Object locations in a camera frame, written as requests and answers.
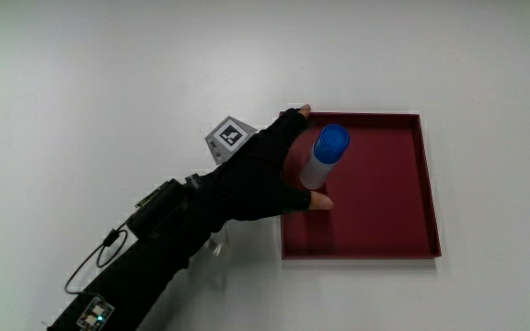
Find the forearm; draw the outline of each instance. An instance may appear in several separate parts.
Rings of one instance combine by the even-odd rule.
[[[176,231],[159,239],[140,238],[84,289],[115,308],[103,331],[135,330],[175,274],[220,230],[225,217],[213,209],[212,181],[206,181],[209,186],[190,197]],[[48,330],[80,330],[76,321],[91,300],[91,295],[78,295]]]

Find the black glove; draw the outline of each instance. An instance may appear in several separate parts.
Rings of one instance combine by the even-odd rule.
[[[252,221],[311,206],[311,193],[290,187],[281,176],[292,143],[306,129],[309,110],[308,105],[287,109],[269,128],[253,135],[231,159],[202,177],[212,189],[209,199],[220,207],[217,214],[221,218]],[[317,198],[325,200],[326,205],[317,209],[331,208],[332,202],[321,196]]]

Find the white bottle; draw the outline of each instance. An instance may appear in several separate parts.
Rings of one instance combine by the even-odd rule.
[[[324,127],[300,173],[302,185],[308,189],[322,188],[349,146],[349,142],[349,133],[339,124],[329,124]]]

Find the cable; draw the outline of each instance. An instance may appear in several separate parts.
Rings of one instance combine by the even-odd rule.
[[[99,293],[95,293],[95,292],[88,292],[88,291],[69,291],[68,290],[68,287],[69,287],[69,284],[71,283],[71,280],[73,280],[73,278],[76,276],[76,274],[79,272],[79,270],[81,270],[81,268],[87,263],[87,261],[94,255],[97,253],[97,251],[99,251],[99,249],[101,248],[101,251],[99,252],[99,255],[98,255],[98,261],[96,263],[96,265],[99,267],[99,268],[103,268],[105,266],[107,266],[109,264],[109,262],[111,262],[114,257],[116,257],[118,255],[118,253],[120,253],[121,249],[124,247],[124,244],[126,244],[126,239],[128,239],[128,231],[126,230],[122,230],[121,228],[124,227],[124,225],[126,225],[126,223],[132,218],[129,217],[128,220],[126,220],[124,223],[122,223],[117,230],[114,230],[114,229],[111,229],[111,231],[109,232],[108,236],[106,237],[106,239],[104,239],[103,243],[101,245],[98,246],[98,248],[96,248],[93,252],[91,252],[91,254],[89,254],[89,256],[85,259],[85,261],[83,261],[83,263],[81,263],[81,265],[79,266],[79,268],[77,268],[77,270],[75,270],[75,272],[73,273],[73,275],[71,276],[71,278],[69,278],[69,280],[66,282],[66,284],[64,285],[64,291],[67,293],[67,294],[75,294],[75,295],[79,295],[79,294],[85,294],[85,295],[91,295],[93,297],[99,297],[101,299],[101,301],[103,301],[103,306],[105,307],[106,306],[106,298],[103,297],[103,295],[99,294]],[[121,233],[125,233],[125,236],[124,236],[124,240],[122,240],[121,242],[121,245],[120,247],[118,247],[118,250],[116,250],[116,253],[114,253],[113,256],[111,256],[105,263],[103,264],[99,264],[99,260],[101,258],[101,254],[103,253],[103,250],[106,248],[106,247],[110,247],[115,241],[116,239],[118,239],[118,237],[120,237],[120,234]]]

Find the tray rim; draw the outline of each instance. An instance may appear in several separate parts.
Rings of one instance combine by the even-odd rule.
[[[363,260],[363,259],[435,259],[437,257],[441,257],[443,255],[441,250],[441,241],[439,238],[439,229],[438,229],[438,222],[436,218],[436,213],[434,210],[434,201],[432,198],[432,185],[431,185],[431,177],[429,174],[429,167],[427,162],[427,156],[425,152],[425,141],[422,134],[422,125],[421,125],[421,115],[415,114],[415,113],[379,113],[379,112],[311,112],[309,119],[315,119],[315,118],[410,118],[414,121],[414,126],[419,131],[419,138],[420,138],[420,161],[421,161],[421,169],[422,175],[426,178],[426,184],[427,184],[427,199],[428,204],[430,206],[430,210],[428,211],[430,213],[429,217],[432,218],[433,222],[432,224],[428,224],[427,226],[431,226],[431,228],[434,230],[434,236],[433,238],[429,238],[429,240],[434,240],[436,251],[434,254],[408,254],[408,255],[378,255],[378,254],[358,254],[358,255],[288,255],[285,247],[285,236],[283,235],[283,219],[285,215],[280,215],[280,230],[281,230],[281,244],[282,244],[282,260]]]

